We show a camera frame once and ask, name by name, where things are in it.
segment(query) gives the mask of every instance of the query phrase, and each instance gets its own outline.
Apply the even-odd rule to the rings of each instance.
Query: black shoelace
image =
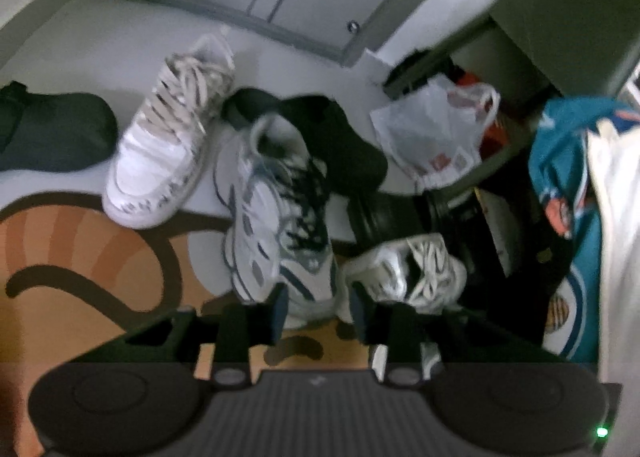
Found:
[[[287,231],[292,241],[292,249],[321,251],[329,242],[324,224],[324,208],[329,200],[326,179],[313,160],[304,168],[291,166],[290,183],[276,176],[278,193],[284,199],[300,206],[300,216],[296,218],[296,230]]]

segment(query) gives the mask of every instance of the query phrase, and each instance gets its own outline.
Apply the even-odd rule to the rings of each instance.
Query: white sneaker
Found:
[[[206,162],[207,130],[234,69],[231,49],[215,34],[166,59],[111,163],[102,206],[113,221],[152,228],[178,211]]]
[[[465,266],[449,255],[442,235],[427,233],[392,241],[375,247],[345,263],[340,270],[338,317],[353,323],[348,289],[360,282],[375,301],[401,301],[421,314],[440,314],[452,306],[462,294],[466,283]],[[422,375],[431,378],[431,371],[440,352],[433,342],[420,345]],[[380,381],[386,367],[386,345],[370,349],[371,368]]]
[[[236,294],[260,302],[286,282],[289,329],[334,315],[337,265],[324,223],[323,169],[277,114],[236,133],[216,163],[216,191],[234,217],[224,255]]]

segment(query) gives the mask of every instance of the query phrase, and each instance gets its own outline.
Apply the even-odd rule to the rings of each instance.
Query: orange rug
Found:
[[[179,212],[157,228],[129,230],[104,215],[100,196],[71,192],[27,196],[0,212],[0,438],[13,440],[19,457],[42,453],[26,402],[43,373],[180,305],[207,313],[233,299],[198,280],[189,245],[190,233],[229,224]],[[220,278],[228,280],[224,267]],[[251,358],[255,379],[264,368],[364,368],[367,348],[333,320],[285,332]]]

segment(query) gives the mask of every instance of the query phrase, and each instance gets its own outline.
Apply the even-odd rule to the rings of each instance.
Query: plastic bag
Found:
[[[382,149],[422,191],[448,186],[481,163],[482,135],[499,104],[491,85],[458,87],[439,74],[370,116]]]

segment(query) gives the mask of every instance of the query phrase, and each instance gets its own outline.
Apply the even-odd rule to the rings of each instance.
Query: clothing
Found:
[[[375,192],[385,180],[388,163],[383,152],[363,140],[340,105],[326,96],[280,99],[244,87],[225,101],[222,116],[241,130],[267,113],[280,114],[300,131],[311,156],[326,163],[332,192],[346,196]]]
[[[626,132],[625,125],[633,127]],[[623,385],[606,455],[640,455],[640,114],[617,111],[588,133],[588,161],[602,217],[602,382]]]
[[[591,189],[586,135],[603,117],[623,130],[635,122],[615,114],[625,106],[609,98],[564,98],[545,107],[531,148],[529,175],[556,232],[574,242],[569,274],[551,298],[543,346],[571,361],[598,361],[600,211]]]
[[[75,172],[111,156],[116,118],[94,94],[33,94],[20,82],[0,88],[0,172]]]

